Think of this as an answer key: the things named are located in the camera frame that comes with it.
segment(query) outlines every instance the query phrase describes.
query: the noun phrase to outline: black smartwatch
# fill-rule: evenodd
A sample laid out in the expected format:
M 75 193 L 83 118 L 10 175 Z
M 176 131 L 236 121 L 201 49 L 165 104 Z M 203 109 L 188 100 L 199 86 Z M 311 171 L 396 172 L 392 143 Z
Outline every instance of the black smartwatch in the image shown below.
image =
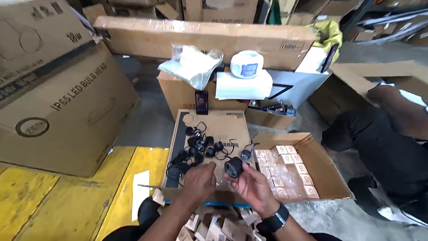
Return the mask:
M 272 236 L 274 232 L 282 228 L 287 222 L 290 213 L 288 209 L 282 204 L 279 204 L 278 211 L 273 216 L 264 219 L 261 223 L 256 225 L 259 233 L 265 238 Z

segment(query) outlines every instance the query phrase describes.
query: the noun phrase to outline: long cardboard box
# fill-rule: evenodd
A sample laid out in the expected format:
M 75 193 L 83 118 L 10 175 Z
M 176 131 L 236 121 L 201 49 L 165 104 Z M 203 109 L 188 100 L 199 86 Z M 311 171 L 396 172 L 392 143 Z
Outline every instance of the long cardboard box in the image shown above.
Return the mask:
M 92 41 L 64 0 L 1 1 L 0 16 L 0 87 Z
M 0 162 L 91 177 L 138 96 L 104 44 L 0 109 Z
M 171 58 L 172 45 L 194 45 L 202 51 L 213 48 L 230 63 L 242 50 L 258 51 L 264 68 L 295 70 L 312 43 L 310 27 L 261 24 L 222 24 L 147 20 L 100 16 L 94 27 L 108 38 L 109 49 L 118 54 Z
M 365 96 L 368 90 L 376 86 L 370 80 L 379 80 L 379 77 L 428 102 L 428 67 L 417 65 L 412 60 L 376 64 L 335 63 L 330 70 L 333 74 L 309 98 L 312 106 L 329 124 L 340 113 L 371 106 Z

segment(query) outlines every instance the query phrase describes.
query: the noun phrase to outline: cardboard box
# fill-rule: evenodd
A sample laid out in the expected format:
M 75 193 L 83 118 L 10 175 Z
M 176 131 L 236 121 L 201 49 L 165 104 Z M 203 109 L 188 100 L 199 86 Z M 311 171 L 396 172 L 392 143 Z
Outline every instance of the cardboard box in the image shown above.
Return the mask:
M 230 63 L 242 50 L 257 50 L 264 68 L 295 70 L 315 40 L 310 27 L 261 24 L 222 24 L 187 21 L 144 20 L 100 16 L 94 25 L 108 38 L 110 50 L 118 54 L 171 58 L 172 45 L 213 48 Z
M 138 96 L 104 44 L 0 109 L 0 162 L 91 177 Z
M 291 16 L 288 18 L 288 25 L 294 25 L 294 26 L 306 26 L 314 21 L 314 15 L 310 13 L 305 12 L 297 12 L 292 13 Z
M 158 4 L 155 7 L 163 16 L 169 20 L 175 20 L 178 18 L 178 12 L 168 3 Z
M 234 0 L 232 7 L 212 8 L 202 0 L 202 21 L 225 24 L 252 24 L 258 0 Z
M 112 3 L 120 3 L 131 6 L 151 7 L 158 4 L 163 4 L 166 0 L 110 0 Z
M 346 40 L 356 42 L 370 41 L 378 34 L 380 33 L 375 30 L 369 30 L 355 26 L 349 32 L 348 36 L 346 37 Z
M 305 12 L 317 16 L 318 21 L 334 20 L 339 22 L 341 18 L 352 11 L 359 1 L 357 0 L 310 0 L 296 7 L 296 12 Z
M 418 45 L 418 46 L 428 46 L 428 27 L 422 28 L 416 34 L 414 34 L 406 43 Z
M 298 0 L 278 0 L 281 25 L 286 25 Z
M 177 117 L 178 109 L 195 109 L 195 89 L 187 82 L 164 71 L 159 73 L 158 81 L 174 119 Z M 210 110 L 245 111 L 247 109 L 245 102 L 216 99 L 216 84 L 212 81 L 208 82 L 205 90 L 208 91 L 208 109 Z
M 220 139 L 225 148 L 232 151 L 232 146 L 228 142 L 229 139 L 235 139 L 234 151 L 230 156 L 238 156 L 244 147 L 251 143 L 250 135 L 247 129 L 247 123 L 243 111 L 219 111 L 211 110 L 208 115 L 196 115 L 195 110 L 179 109 L 175 121 L 174 132 L 172 134 L 171 145 L 169 147 L 168 161 L 171 161 L 178 153 L 187 146 L 187 139 L 185 129 L 186 127 L 195 127 L 200 121 L 203 121 L 207 130 L 204 132 L 207 136 L 213 136 L 214 141 L 218 142 Z M 216 192 L 208 199 L 208 203 L 215 204 L 221 203 L 226 205 L 245 204 L 245 201 L 239 196 L 238 193 L 224 180 L 224 163 L 227 160 L 218 160 L 217 158 L 205 157 L 204 163 L 214 161 L 217 167 L 214 174 L 217 177 Z M 248 163 L 255 166 L 254 157 L 251 157 Z M 180 186 L 177 181 L 168 178 L 166 175 L 163 177 L 162 193 L 165 200 L 173 200 L 180 192 Z
M 318 15 L 340 16 L 343 18 L 358 5 L 358 2 L 357 0 L 332 0 Z
M 428 101 L 428 67 L 417 65 L 414 61 L 335 63 L 330 70 L 333 74 L 309 98 L 312 106 L 329 124 L 340 113 L 372 105 L 365 97 L 367 91 L 376 86 L 367 79 L 370 77 L 382 77 L 386 82 L 395 83 L 398 89 Z
M 0 16 L 0 87 L 93 41 L 64 0 L 2 1 Z
M 261 106 L 268 106 L 277 103 L 277 101 L 267 99 L 260 101 Z M 245 119 L 247 120 L 247 123 L 250 124 L 283 130 L 291 124 L 296 117 L 248 108 L 247 111 L 245 111 Z
M 107 16 L 104 6 L 101 3 L 83 8 L 83 13 L 91 24 L 95 23 L 98 16 Z
M 256 135 L 253 142 L 260 143 L 255 146 L 256 150 L 271 149 L 275 145 L 293 145 L 300 154 L 320 199 L 354 197 L 331 158 L 310 133 L 262 133 Z M 305 199 L 287 200 L 287 202 L 302 201 Z

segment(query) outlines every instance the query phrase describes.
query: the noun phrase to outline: smartphone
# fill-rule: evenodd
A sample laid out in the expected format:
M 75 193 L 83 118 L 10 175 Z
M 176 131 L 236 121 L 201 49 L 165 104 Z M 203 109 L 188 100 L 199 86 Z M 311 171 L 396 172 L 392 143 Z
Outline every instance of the smartphone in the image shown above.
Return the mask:
M 195 91 L 196 114 L 208 114 L 208 92 L 205 90 Z

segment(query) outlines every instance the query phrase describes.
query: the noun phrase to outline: white paper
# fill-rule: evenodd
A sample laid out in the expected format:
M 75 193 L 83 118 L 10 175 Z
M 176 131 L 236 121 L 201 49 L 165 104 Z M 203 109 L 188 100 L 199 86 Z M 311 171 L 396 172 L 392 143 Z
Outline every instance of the white paper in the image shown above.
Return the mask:
M 134 175 L 132 180 L 132 212 L 131 221 L 138 219 L 138 208 L 144 199 L 150 196 L 150 187 L 141 187 L 140 185 L 148 186 L 150 184 L 150 171 L 141 172 Z
M 272 77 L 262 69 L 254 78 L 236 78 L 229 72 L 217 73 L 216 99 L 265 99 L 272 90 Z
M 326 58 L 327 54 L 322 48 L 311 47 L 299 67 L 296 69 L 296 72 L 319 74 L 320 72 L 318 69 L 324 63 Z
M 320 73 L 299 73 L 282 70 L 268 70 L 275 84 L 288 84 L 293 88 L 275 97 L 275 100 L 286 104 L 292 104 L 298 108 L 324 81 L 330 76 L 331 72 Z M 283 90 L 284 87 L 273 86 L 269 96 Z

